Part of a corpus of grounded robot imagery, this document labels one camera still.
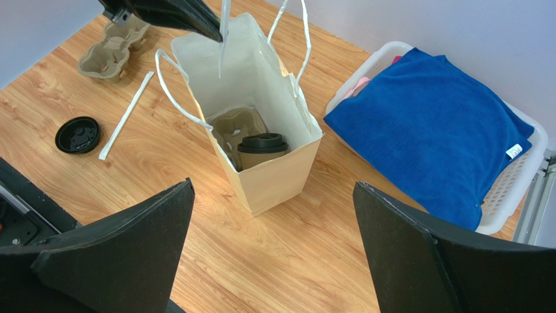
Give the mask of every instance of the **blue towel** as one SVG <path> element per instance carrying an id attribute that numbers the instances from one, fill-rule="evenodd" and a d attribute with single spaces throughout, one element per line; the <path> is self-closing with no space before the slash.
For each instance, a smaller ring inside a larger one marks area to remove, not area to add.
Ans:
<path id="1" fill-rule="evenodd" d="M 476 230 L 498 175 L 534 131 L 489 88 L 417 48 L 325 122 L 430 214 Z M 506 151 L 519 144 L 511 159 Z"/>

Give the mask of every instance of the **white rope handle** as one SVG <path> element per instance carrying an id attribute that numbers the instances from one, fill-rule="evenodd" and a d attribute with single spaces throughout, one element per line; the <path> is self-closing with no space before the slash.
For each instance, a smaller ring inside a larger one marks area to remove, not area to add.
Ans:
<path id="1" fill-rule="evenodd" d="M 160 64 L 160 58 L 161 56 L 163 58 L 166 59 L 166 61 L 168 61 L 173 67 L 175 67 L 180 73 L 181 75 L 183 75 L 183 77 L 185 78 L 186 82 L 189 84 L 189 75 L 187 75 L 187 73 L 183 70 L 183 68 L 181 68 L 181 66 L 179 66 L 178 64 L 176 64 L 176 62 L 174 62 L 174 60 L 172 60 L 171 57 L 168 56 L 168 54 L 166 54 L 166 52 L 164 52 L 164 50 L 162 49 L 158 49 L 157 53 L 155 54 L 155 62 L 157 64 L 157 74 L 159 75 L 159 80 L 161 82 L 161 86 L 162 86 L 162 90 L 164 90 L 164 92 L 166 93 L 166 96 L 168 96 L 168 98 L 170 99 L 170 102 L 172 102 L 172 104 L 183 114 L 185 115 L 188 119 L 190 119 L 191 121 L 194 121 L 195 123 L 203 126 L 204 128 L 208 129 L 208 130 L 212 130 L 213 127 L 207 123 L 205 123 L 203 120 L 201 120 L 198 117 L 195 117 L 193 115 L 191 115 L 188 111 L 186 111 L 184 108 L 182 108 L 178 102 L 176 102 L 176 100 L 172 97 L 172 94 L 170 93 L 170 91 L 168 90 L 168 86 L 166 86 L 166 82 L 164 81 L 164 78 L 162 76 L 162 72 L 161 72 L 161 64 Z"/>
<path id="2" fill-rule="evenodd" d="M 282 14 L 284 14 L 284 11 L 286 10 L 286 7 L 288 6 L 288 2 L 289 0 L 284 0 L 284 3 L 282 4 L 280 11 L 278 11 L 278 15 L 274 20 L 274 24 L 272 24 L 272 27 L 270 28 L 270 32 L 268 33 L 268 39 L 266 41 L 269 45 L 272 41 L 272 35 L 274 35 L 274 31 L 276 30 L 278 21 L 280 20 Z M 311 55 L 311 48 L 313 47 L 311 45 L 311 37 L 309 36 L 309 22 L 307 21 L 309 18 L 307 17 L 307 7 L 305 6 L 305 0 L 301 0 L 301 5 L 303 7 L 303 28 L 305 30 L 305 41 L 307 42 L 307 52 L 305 53 L 305 60 L 303 60 L 303 65 L 301 66 L 298 76 L 296 77 L 296 90 L 295 90 L 296 93 L 297 93 L 297 89 L 299 89 L 300 87 L 301 76 L 303 75 L 303 72 L 305 72 L 305 67 L 307 67 L 307 64 L 309 63 L 309 56 Z"/>

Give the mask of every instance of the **black coffee cup lid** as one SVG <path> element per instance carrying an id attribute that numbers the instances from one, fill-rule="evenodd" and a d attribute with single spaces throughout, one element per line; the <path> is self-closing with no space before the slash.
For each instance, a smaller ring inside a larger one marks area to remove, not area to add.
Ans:
<path id="1" fill-rule="evenodd" d="M 287 149 L 282 135 L 271 132 L 247 136 L 238 145 L 238 151 L 243 153 L 276 153 Z"/>
<path id="2" fill-rule="evenodd" d="M 60 127 L 55 140 L 60 151 L 69 154 L 87 153 L 99 144 L 100 127 L 91 117 L 76 117 Z"/>

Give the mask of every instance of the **laundry basket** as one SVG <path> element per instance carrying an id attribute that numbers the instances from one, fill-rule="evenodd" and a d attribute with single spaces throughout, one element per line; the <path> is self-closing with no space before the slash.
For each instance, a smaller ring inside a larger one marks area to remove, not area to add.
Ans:
<path id="1" fill-rule="evenodd" d="M 390 66 L 396 56 L 404 55 L 411 49 L 413 47 L 404 42 L 394 41 L 387 43 L 379 51 L 373 53 L 347 82 L 338 89 L 338 92 L 336 92 L 336 95 L 326 107 L 326 114 L 330 113 L 342 101 L 342 98 L 357 84 L 359 79 L 364 76 L 372 79 Z M 519 118 L 534 127 L 534 133 L 529 138 L 533 146 L 498 176 L 485 197 L 485 203 L 481 207 L 483 213 L 481 223 L 476 230 L 478 233 L 485 235 L 499 231 L 508 220 L 508 217 L 514 214 L 544 159 L 544 151 L 548 145 L 548 135 L 537 121 L 507 102 L 504 103 Z"/>

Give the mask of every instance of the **wooden table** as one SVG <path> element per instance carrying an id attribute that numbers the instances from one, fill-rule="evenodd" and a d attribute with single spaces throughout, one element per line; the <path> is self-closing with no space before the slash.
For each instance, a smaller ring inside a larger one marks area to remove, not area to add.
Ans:
<path id="1" fill-rule="evenodd" d="M 219 14 L 220 1 L 207 3 Z M 268 33 L 277 8 L 261 0 L 233 2 L 232 16 L 250 12 Z M 134 205 L 190 177 L 196 200 L 172 299 L 187 312 L 375 312 L 377 299 L 352 207 L 357 180 L 417 206 L 340 144 L 322 121 L 324 108 L 369 53 L 311 27 L 313 53 L 301 80 L 309 109 L 326 133 L 302 194 L 260 217 L 241 208 L 205 131 L 184 118 L 154 77 L 112 147 L 98 155 L 157 48 L 186 32 L 152 28 L 118 84 L 83 77 L 77 61 L 101 39 L 99 17 L 0 91 L 0 156 L 83 224 Z M 305 53 L 302 22 L 285 14 L 274 37 L 293 72 Z M 195 112 L 183 78 L 167 63 L 176 100 Z M 88 115 L 102 127 L 87 155 L 56 149 L 67 120 Z M 497 236 L 509 239 L 517 214 Z"/>

